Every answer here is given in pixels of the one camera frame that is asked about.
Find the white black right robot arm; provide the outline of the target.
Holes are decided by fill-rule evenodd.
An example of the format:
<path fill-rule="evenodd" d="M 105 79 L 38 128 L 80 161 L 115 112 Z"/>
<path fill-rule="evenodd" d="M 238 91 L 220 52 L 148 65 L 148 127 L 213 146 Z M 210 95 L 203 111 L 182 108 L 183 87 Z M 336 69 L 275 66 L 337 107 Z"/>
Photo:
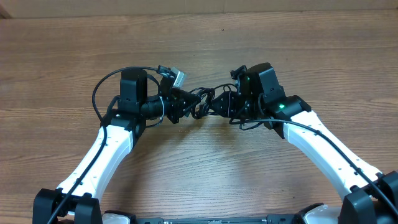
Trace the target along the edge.
<path fill-rule="evenodd" d="M 316 203 L 292 223 L 397 223 L 397 172 L 382 173 L 345 146 L 297 95 L 286 96 L 274 68 L 261 63 L 231 71 L 235 91 L 212 100 L 210 110 L 242 130 L 265 126 L 299 148 L 331 182 L 342 205 Z"/>

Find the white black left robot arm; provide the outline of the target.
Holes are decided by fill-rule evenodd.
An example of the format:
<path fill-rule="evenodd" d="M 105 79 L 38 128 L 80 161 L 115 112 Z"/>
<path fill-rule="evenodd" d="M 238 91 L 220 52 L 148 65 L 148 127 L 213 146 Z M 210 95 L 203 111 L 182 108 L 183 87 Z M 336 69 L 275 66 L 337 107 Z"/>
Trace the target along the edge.
<path fill-rule="evenodd" d="M 73 215 L 75 223 L 135 223 L 130 213 L 101 213 L 100 200 L 122 160 L 134 149 L 149 127 L 148 120 L 177 123 L 201 101 L 181 89 L 184 73 L 159 66 L 150 75 L 149 67 L 127 67 L 121 73 L 120 93 L 100 116 L 97 138 L 77 168 L 55 190 L 41 189 L 34 199 L 33 223 L 57 223 Z"/>

